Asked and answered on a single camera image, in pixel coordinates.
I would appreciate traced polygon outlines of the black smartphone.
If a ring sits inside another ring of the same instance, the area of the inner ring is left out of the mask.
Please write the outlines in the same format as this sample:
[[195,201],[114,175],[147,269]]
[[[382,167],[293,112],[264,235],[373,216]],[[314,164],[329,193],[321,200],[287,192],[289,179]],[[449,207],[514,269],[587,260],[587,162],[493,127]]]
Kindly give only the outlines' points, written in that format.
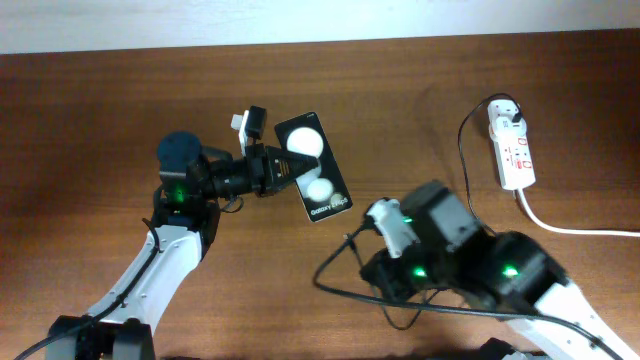
[[319,116],[307,112],[274,127],[287,151],[313,157],[317,166],[296,178],[304,209],[312,223],[349,210],[353,201]]

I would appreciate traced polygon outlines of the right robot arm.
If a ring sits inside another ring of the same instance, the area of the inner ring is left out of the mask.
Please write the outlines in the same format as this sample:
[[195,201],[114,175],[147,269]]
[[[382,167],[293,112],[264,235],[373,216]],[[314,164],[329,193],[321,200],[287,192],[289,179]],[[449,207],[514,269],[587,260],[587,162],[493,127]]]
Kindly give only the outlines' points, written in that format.
[[432,181],[365,213],[385,246],[360,271],[388,302],[451,290],[469,309],[507,324],[553,359],[635,359],[565,269],[517,231],[490,234],[446,186]]

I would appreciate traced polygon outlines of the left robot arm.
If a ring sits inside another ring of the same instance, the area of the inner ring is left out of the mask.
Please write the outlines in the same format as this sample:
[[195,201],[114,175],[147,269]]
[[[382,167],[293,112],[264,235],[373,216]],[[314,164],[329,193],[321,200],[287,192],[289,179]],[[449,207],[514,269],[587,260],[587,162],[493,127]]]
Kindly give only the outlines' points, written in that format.
[[214,242],[220,200],[273,195],[319,165],[314,156],[263,144],[246,146],[234,159],[182,131],[160,142],[157,158],[161,184],[141,251],[85,315],[52,324],[46,358],[154,358],[153,334],[163,313]]

